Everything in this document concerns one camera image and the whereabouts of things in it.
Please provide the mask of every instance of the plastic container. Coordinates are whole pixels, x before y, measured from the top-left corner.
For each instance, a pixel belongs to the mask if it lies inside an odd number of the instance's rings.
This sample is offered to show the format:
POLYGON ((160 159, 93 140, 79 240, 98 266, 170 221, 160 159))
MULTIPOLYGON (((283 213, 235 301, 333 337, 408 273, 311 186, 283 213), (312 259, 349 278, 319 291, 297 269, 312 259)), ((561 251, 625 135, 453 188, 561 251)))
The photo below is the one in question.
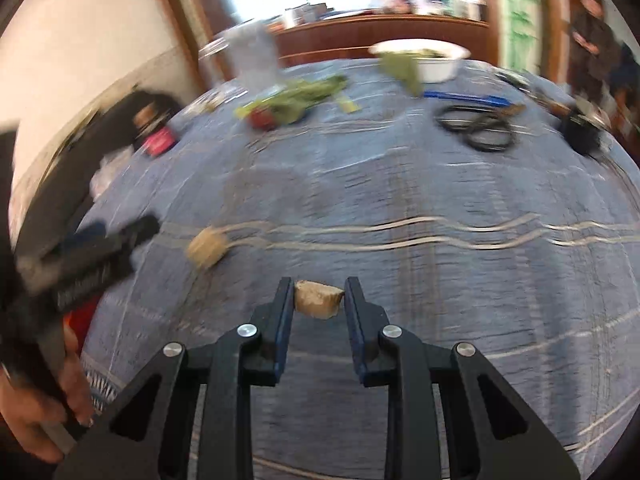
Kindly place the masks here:
POLYGON ((369 47, 369 52, 379 55, 384 52, 418 52, 423 49, 436 50, 444 54, 444 58, 418 58, 418 72, 423 83, 442 83, 455 78, 462 65, 462 60, 470 56, 463 46, 437 40, 391 40, 383 41, 369 47))

